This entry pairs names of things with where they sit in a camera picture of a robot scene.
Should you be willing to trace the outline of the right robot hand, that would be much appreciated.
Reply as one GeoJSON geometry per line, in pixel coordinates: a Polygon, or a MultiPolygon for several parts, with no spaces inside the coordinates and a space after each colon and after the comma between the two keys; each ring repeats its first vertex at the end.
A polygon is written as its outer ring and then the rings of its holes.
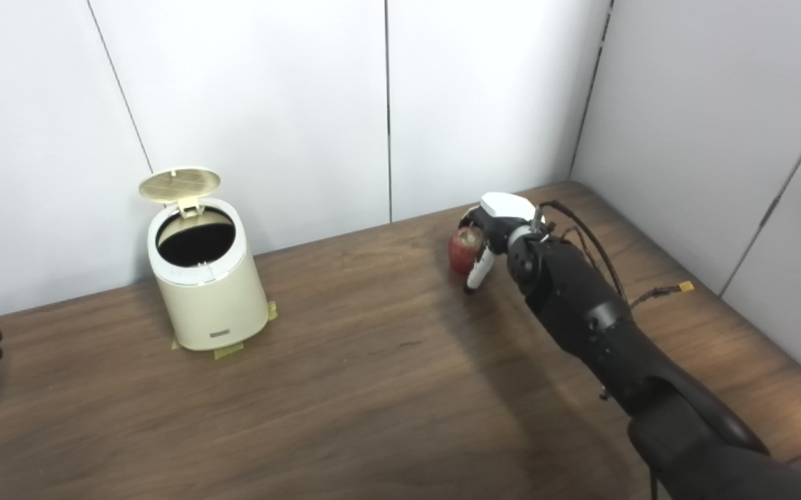
{"type": "Polygon", "coordinates": [[[481,196],[480,202],[464,213],[457,227],[476,228],[481,234],[478,256],[463,287],[465,294],[473,294],[480,287],[498,257],[508,253],[519,237],[548,232],[542,210],[530,200],[496,191],[481,196]]]}

